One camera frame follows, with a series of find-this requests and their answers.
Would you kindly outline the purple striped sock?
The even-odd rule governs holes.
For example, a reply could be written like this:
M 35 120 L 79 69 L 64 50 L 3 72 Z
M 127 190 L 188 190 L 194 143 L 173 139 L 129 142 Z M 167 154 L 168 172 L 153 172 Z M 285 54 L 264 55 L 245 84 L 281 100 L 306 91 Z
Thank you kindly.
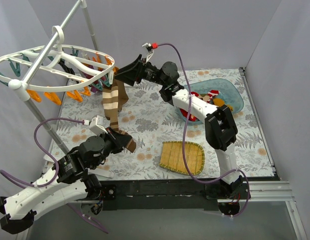
M 79 70 L 81 77 L 91 79 L 92 76 Z M 103 91 L 103 83 L 100 80 L 96 80 L 93 83 L 90 84 L 91 91 L 93 93 L 102 92 Z

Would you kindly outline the blue transparent plastic basin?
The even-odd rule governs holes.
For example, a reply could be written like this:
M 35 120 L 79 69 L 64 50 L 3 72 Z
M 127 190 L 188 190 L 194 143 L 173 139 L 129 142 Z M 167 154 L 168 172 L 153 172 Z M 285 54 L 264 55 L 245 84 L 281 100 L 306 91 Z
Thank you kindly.
M 198 96 L 199 94 L 207 94 L 211 90 L 218 90 L 219 95 L 214 98 L 220 98 L 225 101 L 227 105 L 233 107 L 233 114 L 240 112 L 244 107 L 244 101 L 237 90 L 237 88 L 228 80 L 216 78 L 197 83 L 190 84 L 192 94 Z

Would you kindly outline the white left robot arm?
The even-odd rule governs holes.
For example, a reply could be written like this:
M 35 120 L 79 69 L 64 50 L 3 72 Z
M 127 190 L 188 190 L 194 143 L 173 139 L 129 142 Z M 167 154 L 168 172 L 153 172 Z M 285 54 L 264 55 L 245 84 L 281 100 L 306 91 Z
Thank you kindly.
M 0 196 L 2 230 L 10 234 L 21 233 L 46 213 L 72 201 L 101 200 L 106 192 L 89 169 L 103 164 L 109 154 L 128 148 L 132 138 L 106 129 L 106 133 L 91 136 L 53 164 L 44 175 L 19 193 Z

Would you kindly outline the red white striped sock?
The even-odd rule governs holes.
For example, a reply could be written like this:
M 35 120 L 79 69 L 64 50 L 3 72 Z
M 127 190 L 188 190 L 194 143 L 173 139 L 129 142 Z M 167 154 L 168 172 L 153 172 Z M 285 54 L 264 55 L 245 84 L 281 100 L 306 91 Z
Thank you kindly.
M 214 97 L 219 95 L 219 91 L 218 90 L 211 90 L 207 93 L 207 95 L 209 96 L 209 101 L 211 101 Z

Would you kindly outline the woven bamboo tray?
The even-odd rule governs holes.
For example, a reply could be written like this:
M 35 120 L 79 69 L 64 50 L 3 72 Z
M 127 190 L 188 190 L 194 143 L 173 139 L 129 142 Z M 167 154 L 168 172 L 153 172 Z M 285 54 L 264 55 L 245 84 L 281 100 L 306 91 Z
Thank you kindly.
M 195 142 L 164 141 L 159 166 L 175 173 L 189 175 L 183 158 L 185 152 L 186 164 L 192 175 L 202 173 L 205 165 L 204 148 Z

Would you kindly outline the mustard yellow sock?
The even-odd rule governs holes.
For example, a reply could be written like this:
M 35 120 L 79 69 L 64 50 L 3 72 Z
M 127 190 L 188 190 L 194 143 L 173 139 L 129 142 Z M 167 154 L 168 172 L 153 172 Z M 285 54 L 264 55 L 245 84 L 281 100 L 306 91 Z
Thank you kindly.
M 222 107 L 223 105 L 226 105 L 231 111 L 233 111 L 233 107 L 229 104 L 226 104 L 225 101 L 221 98 L 214 98 L 213 104 L 217 107 Z

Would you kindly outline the white drying rack stand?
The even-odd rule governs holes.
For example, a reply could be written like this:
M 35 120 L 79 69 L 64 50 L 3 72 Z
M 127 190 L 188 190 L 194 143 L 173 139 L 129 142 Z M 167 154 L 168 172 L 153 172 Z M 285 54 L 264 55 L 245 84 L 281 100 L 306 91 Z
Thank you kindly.
M 64 29 L 77 12 L 77 10 L 81 8 L 83 10 L 86 23 L 88 29 L 91 34 L 91 38 L 94 44 L 94 50 L 64 44 L 65 36 L 64 36 Z M 111 61 L 110 65 L 106 65 L 103 63 L 94 62 L 88 60 L 85 57 L 79 57 L 74 54 L 68 54 L 64 52 L 64 49 L 70 50 L 79 50 L 83 53 L 94 53 L 99 56 L 103 56 L 108 58 Z M 33 102 L 30 100 L 30 95 L 27 90 L 32 90 L 36 92 L 47 92 L 47 93 L 67 93 L 72 92 L 78 89 L 83 89 L 84 87 L 92 84 L 94 81 L 100 79 L 104 75 L 110 73 L 111 77 L 114 76 L 114 66 L 115 61 L 114 59 L 101 52 L 98 51 L 96 38 L 94 36 L 94 29 L 90 20 L 90 16 L 87 10 L 87 3 L 84 0 L 76 1 L 75 5 L 72 7 L 64 21 L 61 25 L 55 25 L 52 27 L 52 37 L 49 42 L 45 46 L 38 46 L 26 50 L 22 50 L 16 53 L 11 53 L 3 57 L 4 60 L 10 60 L 16 62 L 18 64 L 27 65 L 29 67 L 28 71 L 23 76 L 22 80 L 18 79 L 10 79 L 7 77 L 3 77 L 2 80 L 8 83 L 10 89 L 12 89 L 16 95 L 25 103 L 29 104 L 29 109 L 33 111 L 33 114 L 36 116 L 38 120 L 43 120 L 44 117 L 42 116 L 41 112 L 33 105 Z M 55 69 L 55 65 L 61 60 L 64 59 L 65 62 L 71 64 L 72 66 L 76 67 L 78 70 L 92 76 L 92 78 L 88 79 L 85 77 L 73 75 L 70 73 L 65 73 L 60 70 Z M 55 75 L 63 76 L 68 79 L 72 79 L 77 81 L 77 84 L 74 85 L 65 85 L 65 86 L 39 86 L 39 85 L 32 85 L 30 82 L 32 81 L 33 77 L 35 76 L 38 70 L 43 70 Z

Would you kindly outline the brown cream striped sock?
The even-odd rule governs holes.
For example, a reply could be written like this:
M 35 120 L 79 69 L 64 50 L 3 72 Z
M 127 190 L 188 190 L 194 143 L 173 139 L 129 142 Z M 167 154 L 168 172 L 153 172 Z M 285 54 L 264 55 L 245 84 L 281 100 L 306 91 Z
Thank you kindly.
M 104 114 L 106 119 L 110 121 L 110 128 L 114 132 L 127 136 L 128 141 L 125 148 L 131 153 L 133 153 L 136 149 L 136 143 L 127 132 L 119 129 L 117 93 L 118 92 L 112 88 L 112 85 L 110 87 L 103 87 L 102 104 L 104 108 Z

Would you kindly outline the red white patterned sock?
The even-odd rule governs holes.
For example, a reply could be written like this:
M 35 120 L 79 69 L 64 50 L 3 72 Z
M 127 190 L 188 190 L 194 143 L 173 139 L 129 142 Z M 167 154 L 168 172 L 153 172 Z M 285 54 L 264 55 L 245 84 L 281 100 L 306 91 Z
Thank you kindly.
M 188 119 L 188 122 L 189 122 L 189 123 L 194 124 L 194 123 L 196 123 L 196 122 L 199 122 L 199 119 L 198 119 L 197 117 L 195 117 L 193 114 L 190 114 L 190 115 L 188 116 L 188 112 L 187 112 L 186 110 L 180 108 L 179 111 L 180 111 L 181 117 L 182 117 L 184 120 Z

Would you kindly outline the white round clip hanger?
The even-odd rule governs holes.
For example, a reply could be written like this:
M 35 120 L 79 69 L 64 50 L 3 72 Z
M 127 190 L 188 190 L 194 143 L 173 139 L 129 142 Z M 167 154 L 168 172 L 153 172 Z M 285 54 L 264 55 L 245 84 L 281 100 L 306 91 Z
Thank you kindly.
M 68 54 L 74 54 L 74 55 L 76 55 L 78 57 L 82 57 L 82 58 L 85 57 L 88 60 L 98 62 L 98 63 L 102 63 L 105 65 L 111 64 L 111 61 L 108 58 L 97 55 L 95 53 L 90 53 L 90 52 L 83 53 L 79 50 L 70 50 L 70 49 L 64 49 L 64 52 L 66 52 Z M 4 56 L 0 56 L 0 82 L 8 85 L 7 82 L 2 80 L 3 77 L 10 78 L 10 79 L 22 80 L 23 76 L 28 71 L 29 67 L 27 65 L 16 63 L 16 62 L 11 61 L 11 60 L 4 60 L 3 59 Z M 69 64 L 67 62 L 65 62 L 65 64 L 67 67 L 72 68 L 77 76 L 81 77 L 80 72 L 76 67 L 72 66 L 71 64 Z M 55 65 L 54 68 L 64 72 L 64 70 L 60 67 L 60 65 L 58 63 L 57 63 L 57 65 Z M 38 70 L 38 71 L 42 71 L 42 72 L 52 74 L 52 73 L 44 71 L 44 70 Z M 36 86 L 47 87 L 46 85 L 38 85 L 36 83 L 30 83 L 30 84 L 36 85 Z

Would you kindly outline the floral patterned table mat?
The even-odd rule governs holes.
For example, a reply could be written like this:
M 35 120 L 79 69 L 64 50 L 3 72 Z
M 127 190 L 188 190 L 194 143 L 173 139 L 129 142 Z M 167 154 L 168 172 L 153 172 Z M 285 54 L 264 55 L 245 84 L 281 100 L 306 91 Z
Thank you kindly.
M 213 79 L 225 79 L 232 83 L 244 101 L 243 109 L 234 114 L 238 129 L 235 143 L 238 167 L 248 177 L 272 177 L 272 162 L 240 71 L 188 70 L 180 73 L 179 82 L 182 85 L 199 84 L 199 87 L 192 87 L 198 93 Z M 119 113 L 119 127 L 133 137 L 136 149 L 134 152 L 125 150 L 110 155 L 100 169 L 111 171 L 116 180 L 180 179 L 181 174 L 160 167 L 159 162 L 164 141 L 186 139 L 199 144 L 205 151 L 205 165 L 200 177 L 218 177 L 220 170 L 217 156 L 205 139 L 204 125 L 185 123 L 177 109 L 162 100 L 159 90 L 160 86 L 148 81 L 126 87 L 129 99 Z M 58 124 L 57 134 L 68 148 L 76 147 L 92 133 L 86 126 L 74 123 L 74 120 L 89 120 L 103 113 L 102 96 L 99 94 L 85 96 L 82 102 L 66 96 L 61 107 L 62 121 Z

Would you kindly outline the black white striped sock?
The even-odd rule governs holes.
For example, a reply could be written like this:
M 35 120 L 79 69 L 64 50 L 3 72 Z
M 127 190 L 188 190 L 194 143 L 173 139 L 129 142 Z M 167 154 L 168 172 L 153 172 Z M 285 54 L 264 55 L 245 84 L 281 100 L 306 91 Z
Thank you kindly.
M 70 74 L 70 75 L 74 75 L 74 76 L 76 75 L 72 68 L 66 66 L 64 59 L 61 58 L 59 60 L 58 64 L 64 70 L 65 73 Z

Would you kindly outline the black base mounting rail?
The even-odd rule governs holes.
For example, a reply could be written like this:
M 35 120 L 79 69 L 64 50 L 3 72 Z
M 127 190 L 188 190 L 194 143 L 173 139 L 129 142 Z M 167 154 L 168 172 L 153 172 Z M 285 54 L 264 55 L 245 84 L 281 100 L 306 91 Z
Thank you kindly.
M 229 191 L 220 183 L 200 184 L 191 179 L 105 180 L 103 210 L 202 209 L 218 211 L 218 201 L 246 197 L 244 185 Z

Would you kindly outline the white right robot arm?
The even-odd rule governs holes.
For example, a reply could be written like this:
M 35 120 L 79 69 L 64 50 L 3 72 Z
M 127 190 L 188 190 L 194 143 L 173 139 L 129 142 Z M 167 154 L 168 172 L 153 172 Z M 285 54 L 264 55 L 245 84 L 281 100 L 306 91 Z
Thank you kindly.
M 171 61 L 157 68 L 138 56 L 131 64 L 119 69 L 115 79 L 133 86 L 146 80 L 161 85 L 162 99 L 177 108 L 194 115 L 205 125 L 205 137 L 209 145 L 215 149 L 219 169 L 219 184 L 222 195 L 227 199 L 239 193 L 242 184 L 237 169 L 234 143 L 238 133 L 234 118 L 228 106 L 217 107 L 195 96 L 191 96 L 190 88 L 179 84 L 177 65 Z

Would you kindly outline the brown olive sock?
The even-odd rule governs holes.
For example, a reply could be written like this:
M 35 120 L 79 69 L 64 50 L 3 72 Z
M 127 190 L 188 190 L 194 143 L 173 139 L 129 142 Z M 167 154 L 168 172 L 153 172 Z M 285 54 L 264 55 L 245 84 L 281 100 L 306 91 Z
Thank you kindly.
M 198 96 L 197 96 L 199 99 L 201 99 L 201 100 L 203 100 L 204 102 L 206 102 L 206 103 L 210 103 L 210 101 L 211 101 L 211 96 L 209 95 L 209 94 L 199 94 Z

